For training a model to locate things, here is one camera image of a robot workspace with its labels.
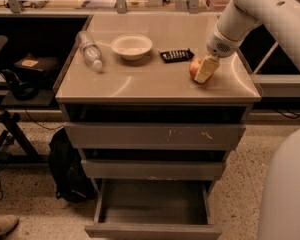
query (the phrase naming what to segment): black bag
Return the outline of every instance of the black bag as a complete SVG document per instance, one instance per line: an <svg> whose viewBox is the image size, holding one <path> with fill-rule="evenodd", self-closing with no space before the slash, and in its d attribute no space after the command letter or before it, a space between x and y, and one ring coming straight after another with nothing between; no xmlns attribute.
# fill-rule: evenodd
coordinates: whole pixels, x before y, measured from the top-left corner
<svg viewBox="0 0 300 240"><path fill-rule="evenodd" d="M64 128L56 132L49 144L49 168L57 185L56 198L79 203L96 198L92 182L81 166L81 157L74 149Z"/></svg>

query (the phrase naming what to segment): headphones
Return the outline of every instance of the headphones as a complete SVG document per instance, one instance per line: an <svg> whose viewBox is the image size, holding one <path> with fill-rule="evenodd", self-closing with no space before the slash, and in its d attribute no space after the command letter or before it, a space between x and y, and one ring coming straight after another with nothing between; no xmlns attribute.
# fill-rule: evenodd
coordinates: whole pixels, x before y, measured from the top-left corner
<svg viewBox="0 0 300 240"><path fill-rule="evenodd" d="M10 91L17 100L30 100L35 97L39 89L30 82L22 83L10 69L2 70Z"/></svg>

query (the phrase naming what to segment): bottle cap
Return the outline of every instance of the bottle cap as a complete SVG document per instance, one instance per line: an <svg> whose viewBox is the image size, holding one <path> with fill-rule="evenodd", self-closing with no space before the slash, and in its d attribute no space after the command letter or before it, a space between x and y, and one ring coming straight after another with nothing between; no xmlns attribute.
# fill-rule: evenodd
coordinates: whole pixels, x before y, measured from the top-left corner
<svg viewBox="0 0 300 240"><path fill-rule="evenodd" d="M101 60L95 60L92 64L92 67L95 69L101 69L102 68L102 61Z"/></svg>

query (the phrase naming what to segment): white bowl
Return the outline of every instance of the white bowl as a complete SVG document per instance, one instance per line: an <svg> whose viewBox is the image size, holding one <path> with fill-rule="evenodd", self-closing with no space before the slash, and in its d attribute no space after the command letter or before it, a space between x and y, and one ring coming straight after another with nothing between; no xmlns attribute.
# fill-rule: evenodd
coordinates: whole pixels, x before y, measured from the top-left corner
<svg viewBox="0 0 300 240"><path fill-rule="evenodd" d="M141 59L151 48L152 41L138 34L122 35L111 42L111 49L126 60Z"/></svg>

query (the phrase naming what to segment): floor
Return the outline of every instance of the floor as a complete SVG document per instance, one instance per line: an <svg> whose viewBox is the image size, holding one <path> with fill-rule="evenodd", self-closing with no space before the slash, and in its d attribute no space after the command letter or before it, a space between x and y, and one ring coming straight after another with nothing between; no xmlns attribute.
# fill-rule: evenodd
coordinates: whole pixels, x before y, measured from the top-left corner
<svg viewBox="0 0 300 240"><path fill-rule="evenodd" d="M37 151L48 154L48 143L61 123L44 117L37 120L19 125ZM256 239L269 160L280 143L299 128L300 118L290 120L279 114L250 117L239 146L231 152L226 170L209 196L212 219L223 232L219 240ZM13 154L23 152L18 144L4 148ZM84 226L93 223L95 201L71 204L57 200L47 164L0 166L0 182L3 193L0 214L15 214L20 218L17 228L2 239L90 239Z"/></svg>

